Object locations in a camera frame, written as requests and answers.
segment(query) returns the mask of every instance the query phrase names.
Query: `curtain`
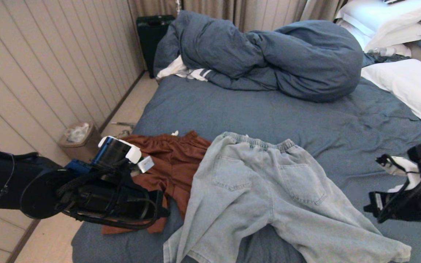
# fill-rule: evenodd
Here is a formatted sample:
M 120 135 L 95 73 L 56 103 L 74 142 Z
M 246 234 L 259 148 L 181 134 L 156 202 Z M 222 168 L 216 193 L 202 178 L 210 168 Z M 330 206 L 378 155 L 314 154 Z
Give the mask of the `curtain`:
M 176 0 L 129 0 L 132 15 L 174 15 Z M 182 0 L 184 10 L 232 21 L 243 32 L 274 30 L 300 20 L 333 21 L 347 0 Z

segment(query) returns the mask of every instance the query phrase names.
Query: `baseboard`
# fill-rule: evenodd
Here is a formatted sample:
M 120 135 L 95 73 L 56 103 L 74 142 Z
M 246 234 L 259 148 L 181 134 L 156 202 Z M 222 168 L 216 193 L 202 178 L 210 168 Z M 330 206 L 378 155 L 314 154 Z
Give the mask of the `baseboard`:
M 126 94 L 124 94 L 124 96 L 118 102 L 117 106 L 113 109 L 113 111 L 110 113 L 110 115 L 108 115 L 107 119 L 105 120 L 105 122 L 103 122 L 102 126 L 100 126 L 100 128 L 98 129 L 98 131 L 99 131 L 100 134 L 103 132 L 103 130 L 105 130 L 105 127 L 107 127 L 107 125 L 110 123 L 110 121 L 113 118 L 113 116 L 117 113 L 118 109 L 121 107 L 121 105 L 123 104 L 124 100 L 126 100 L 126 98 L 131 93 L 132 89 L 136 86 L 136 84 L 139 82 L 139 80 L 142 78 L 142 76 L 144 75 L 145 72 L 146 72 L 145 70 L 142 71 L 142 73 L 140 73 L 139 77 L 137 77 L 137 79 L 134 80 L 134 83 L 132 83 L 132 85 L 129 88 L 129 90 L 126 92 Z
M 7 259 L 6 263 L 14 263 L 17 259 L 17 256 L 19 256 L 20 252 L 22 251 L 22 248 L 24 248 L 25 243 L 29 240 L 30 236 L 34 232 L 35 228 L 37 228 L 38 223 L 40 223 L 40 219 L 35 219 L 30 223 L 29 227 L 25 230 L 24 235 L 19 240 L 17 245 L 15 246 L 14 250 L 12 251 L 11 255 Z

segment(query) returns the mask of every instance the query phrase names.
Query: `tiled floor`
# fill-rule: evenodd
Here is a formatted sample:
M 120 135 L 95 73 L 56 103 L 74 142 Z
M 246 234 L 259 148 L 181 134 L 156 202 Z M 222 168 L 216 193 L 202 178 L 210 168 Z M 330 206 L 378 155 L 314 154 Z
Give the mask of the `tiled floor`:
M 157 82 L 150 79 L 147 73 L 144 74 L 111 121 L 139 121 L 156 90 Z M 102 136 L 116 136 L 127 128 L 107 125 Z M 63 214 L 42 220 L 20 252 L 16 263 L 72 263 L 71 240 L 81 224 Z

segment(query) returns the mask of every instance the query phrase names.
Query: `light blue jeans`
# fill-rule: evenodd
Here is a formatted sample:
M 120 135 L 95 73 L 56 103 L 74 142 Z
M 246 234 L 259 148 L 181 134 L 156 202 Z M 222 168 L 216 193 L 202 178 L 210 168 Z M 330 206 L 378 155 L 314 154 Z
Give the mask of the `light blue jeans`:
M 411 247 L 382 236 L 303 148 L 223 133 L 194 175 L 184 225 L 165 242 L 164 262 L 188 255 L 234 263 L 241 239 L 267 224 L 308 263 L 410 258 Z

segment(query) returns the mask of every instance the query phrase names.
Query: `brown shorts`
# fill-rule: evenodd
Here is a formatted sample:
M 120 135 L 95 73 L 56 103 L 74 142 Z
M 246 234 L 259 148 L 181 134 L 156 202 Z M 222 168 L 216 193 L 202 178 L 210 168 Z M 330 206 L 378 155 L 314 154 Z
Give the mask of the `brown shorts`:
M 139 147 L 143 157 L 150 155 L 154 161 L 154 166 L 150 170 L 133 177 L 134 183 L 149 191 L 162 190 L 165 197 L 162 205 L 168 208 L 169 198 L 173 198 L 184 219 L 194 173 L 211 142 L 197 136 L 195 131 L 191 131 L 183 137 L 169 134 L 153 137 L 130 135 L 122 140 Z M 160 218 L 147 228 L 147 231 L 161 233 L 166 220 L 166 218 Z M 103 234 L 130 231 L 132 230 L 112 226 L 103 226 L 102 229 Z

